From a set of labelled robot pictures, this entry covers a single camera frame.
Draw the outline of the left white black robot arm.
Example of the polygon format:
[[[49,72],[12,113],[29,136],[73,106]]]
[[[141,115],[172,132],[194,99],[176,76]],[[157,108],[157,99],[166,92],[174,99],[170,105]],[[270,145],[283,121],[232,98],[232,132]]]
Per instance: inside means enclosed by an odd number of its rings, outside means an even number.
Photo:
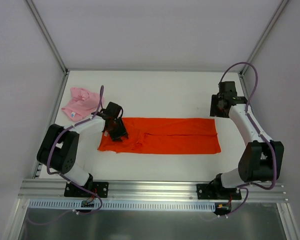
[[[106,108],[91,113],[91,117],[69,127],[58,124],[49,126],[39,147],[36,159],[46,166],[48,174],[57,174],[67,181],[64,196],[68,198],[89,198],[98,195],[108,197],[108,182],[94,181],[91,173],[77,163],[80,139],[85,136],[107,133],[110,140],[117,143],[128,138],[123,123],[123,108],[109,102]]]

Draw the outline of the orange t shirt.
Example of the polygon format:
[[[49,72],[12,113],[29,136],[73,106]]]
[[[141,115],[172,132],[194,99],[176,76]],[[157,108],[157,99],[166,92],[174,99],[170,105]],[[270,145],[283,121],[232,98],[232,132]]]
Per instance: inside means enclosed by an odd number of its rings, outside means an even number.
[[[214,155],[221,152],[211,118],[124,117],[128,137],[112,141],[103,134],[98,150],[155,155]]]

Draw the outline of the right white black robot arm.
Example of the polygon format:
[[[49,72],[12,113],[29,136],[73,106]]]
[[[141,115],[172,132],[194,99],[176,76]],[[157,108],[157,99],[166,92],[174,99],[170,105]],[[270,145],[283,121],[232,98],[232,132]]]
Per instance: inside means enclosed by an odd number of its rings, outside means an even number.
[[[280,176],[284,145],[265,133],[248,100],[238,96],[235,82],[219,83],[218,93],[211,97],[210,116],[232,120],[245,144],[237,168],[216,175],[212,182],[212,194],[222,199],[249,185],[264,190],[273,189]]]

